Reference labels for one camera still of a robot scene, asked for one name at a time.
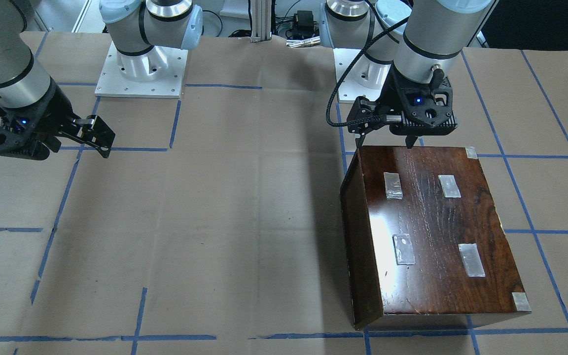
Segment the electrical cable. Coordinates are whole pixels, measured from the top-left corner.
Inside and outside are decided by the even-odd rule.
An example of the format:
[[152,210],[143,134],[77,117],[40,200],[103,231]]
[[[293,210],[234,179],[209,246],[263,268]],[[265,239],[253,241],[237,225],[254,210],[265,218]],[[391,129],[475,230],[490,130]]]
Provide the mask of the electrical cable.
[[[302,1],[302,0],[297,0],[295,3],[293,3],[293,5],[291,5],[288,8],[288,10],[286,11],[286,14],[284,15],[284,17],[282,17],[282,19],[287,19],[287,20],[290,19],[290,21],[293,22],[293,19],[295,18],[295,16],[288,17],[288,13],[290,13],[290,10],[292,10],[293,7],[295,5],[297,5],[300,1]],[[280,27],[282,26],[282,23],[284,23],[284,22],[280,22],[279,25],[277,25],[277,27],[275,27],[275,33],[276,34],[280,33],[280,30],[281,30]]]
[[284,17],[288,16],[288,13],[290,13],[290,10],[293,9],[293,6],[297,5],[300,1],[302,1],[302,0],[297,0],[293,5],[291,5],[291,6],[288,8],[288,11],[287,11],[286,14],[284,15]]
[[[378,21],[379,25],[381,25],[381,29],[386,30],[385,23],[383,22],[383,19],[381,18],[381,16],[378,14],[378,11],[376,11],[376,7],[374,5],[372,5],[372,3],[369,2],[369,0],[365,0],[365,2],[369,6],[369,8],[372,9],[374,16],[376,16],[376,20]],[[387,36],[389,36],[389,38],[391,38],[392,41],[394,41],[396,43],[400,43],[400,41],[397,40],[396,38],[394,38],[394,36],[392,36],[390,33],[388,33]]]
[[379,39],[383,38],[383,36],[385,36],[386,34],[390,33],[391,31],[397,29],[398,27],[401,27],[402,25],[404,25],[407,21],[409,20],[409,16],[407,16],[406,18],[404,18],[403,20],[400,20],[399,22],[396,23],[396,25],[393,25],[391,27],[389,27],[388,29],[386,29],[385,31],[381,32],[380,34],[378,34],[377,36],[375,36],[374,38],[372,38],[369,42],[367,42],[365,44],[365,46],[363,47],[363,49],[361,49],[361,51],[356,55],[356,57],[354,57],[354,59],[352,59],[352,63],[350,63],[350,65],[347,67],[347,69],[345,69],[345,72],[343,72],[343,75],[341,75],[341,78],[339,78],[339,80],[337,81],[336,85],[334,86],[334,90],[332,92],[332,94],[330,95],[330,99],[327,101],[327,108],[325,108],[325,121],[333,127],[345,127],[345,126],[350,126],[350,125],[356,125],[356,124],[361,124],[361,123],[368,123],[368,122],[378,122],[381,121],[382,118],[378,115],[374,115],[371,117],[365,117],[365,118],[360,118],[360,119],[355,119],[353,121],[350,122],[341,122],[341,123],[336,123],[333,122],[330,119],[330,110],[332,109],[332,103],[334,102],[334,97],[336,97],[336,94],[338,94],[339,92],[339,87],[341,87],[341,83],[343,83],[343,81],[345,81],[345,77],[348,76],[348,74],[350,73],[350,71],[352,70],[352,68],[354,68],[354,65],[357,63],[357,61],[363,56],[363,54],[365,54],[365,52],[367,52],[367,50],[372,47],[372,45],[374,43],[376,43]]
[[212,13],[212,14],[214,14],[214,16],[218,17],[218,20],[220,21],[220,30],[218,31],[218,34],[216,36],[220,36],[220,34],[223,33],[223,19],[220,18],[220,16],[217,13],[215,13],[214,11],[203,10],[203,12],[204,13]]
[[253,18],[251,17],[251,0],[248,0],[248,29],[249,36],[253,36]]

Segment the wood grain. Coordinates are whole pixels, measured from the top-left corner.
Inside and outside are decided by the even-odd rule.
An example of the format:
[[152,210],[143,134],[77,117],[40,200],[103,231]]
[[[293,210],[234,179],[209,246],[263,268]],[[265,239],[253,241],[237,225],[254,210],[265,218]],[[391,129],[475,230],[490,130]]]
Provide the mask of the wood grain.
[[[386,198],[384,172],[399,173],[403,200]],[[445,198],[438,175],[454,175],[461,198]],[[511,293],[525,292],[521,278],[479,161],[464,148],[364,146],[341,186],[341,207],[356,325],[376,319],[379,309],[385,315],[516,313]],[[406,233],[415,265],[396,264],[392,235]],[[477,244],[485,278],[467,276],[460,243]],[[361,296],[363,288],[380,303]]]

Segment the white metal base plate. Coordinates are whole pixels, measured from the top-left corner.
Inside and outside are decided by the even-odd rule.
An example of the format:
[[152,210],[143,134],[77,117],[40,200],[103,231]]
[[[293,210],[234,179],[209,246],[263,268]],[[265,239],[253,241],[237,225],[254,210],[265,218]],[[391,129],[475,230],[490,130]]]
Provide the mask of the white metal base plate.
[[155,97],[158,99],[180,98],[188,51],[163,48],[168,56],[169,63],[166,74],[155,81],[140,83],[130,81],[122,75],[117,64],[117,49],[111,43],[98,79],[98,86],[95,88],[95,95],[104,97]]
[[[340,79],[345,69],[352,63],[352,59],[360,52],[360,49],[334,48],[334,69],[336,79]],[[351,104],[358,96],[365,96],[370,100],[376,100],[381,95],[381,90],[374,90],[359,84],[354,80],[354,75],[361,75],[352,70],[339,88],[339,103]]]

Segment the bolt hole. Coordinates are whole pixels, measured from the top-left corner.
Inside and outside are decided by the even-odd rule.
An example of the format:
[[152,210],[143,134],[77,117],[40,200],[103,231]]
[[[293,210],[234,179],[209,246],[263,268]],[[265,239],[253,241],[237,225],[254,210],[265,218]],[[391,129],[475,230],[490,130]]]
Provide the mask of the bolt hole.
[[0,134],[0,145],[2,145],[3,143],[6,143],[6,135],[2,135]]
[[437,111],[433,110],[432,108],[424,111],[424,113],[426,114],[426,118],[428,119],[434,119],[435,117],[437,117]]

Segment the dark wooden box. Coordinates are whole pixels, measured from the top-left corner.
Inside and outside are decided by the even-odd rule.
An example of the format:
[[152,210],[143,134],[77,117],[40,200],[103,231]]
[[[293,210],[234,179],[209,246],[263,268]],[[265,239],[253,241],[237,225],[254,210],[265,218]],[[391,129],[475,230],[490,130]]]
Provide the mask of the dark wooden box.
[[[386,196],[384,173],[399,174],[402,200]],[[444,197],[438,175],[454,175],[461,197]],[[467,315],[480,326],[530,312],[481,165],[465,148],[363,146],[341,210],[356,329],[465,327]],[[402,234],[414,265],[398,264]],[[476,244],[485,277],[468,276],[459,244]]]

